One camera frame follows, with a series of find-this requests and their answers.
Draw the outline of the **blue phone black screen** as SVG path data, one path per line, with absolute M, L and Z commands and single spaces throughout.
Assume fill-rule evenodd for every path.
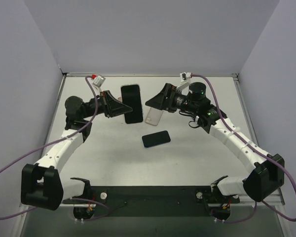
M 142 136 L 142 142 L 145 148 L 162 145 L 171 142 L 168 131 L 160 131 Z

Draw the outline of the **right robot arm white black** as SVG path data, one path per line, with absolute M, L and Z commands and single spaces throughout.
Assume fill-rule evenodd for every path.
M 188 94 L 183 95 L 176 86 L 166 83 L 145 105 L 192 117 L 197 127 L 221 141 L 244 165 L 247 177 L 223 176 L 211 184 L 213 192 L 226 197 L 247 195 L 261 202 L 284 184 L 284 159 L 279 154 L 272 156 L 244 136 L 206 97 L 205 84 L 193 82 L 188 87 Z

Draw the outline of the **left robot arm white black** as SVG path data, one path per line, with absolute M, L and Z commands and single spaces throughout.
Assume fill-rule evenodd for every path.
M 89 180 L 70 178 L 61 180 L 60 173 L 75 150 L 91 132 L 96 115 L 113 118 L 132 112 L 132 108 L 115 99 L 110 91 L 84 102 L 77 96 L 65 101 L 66 126 L 58 142 L 34 164 L 26 164 L 21 175 L 21 203 L 34 207 L 56 210 L 62 201 L 75 198 L 80 203 L 92 199 Z

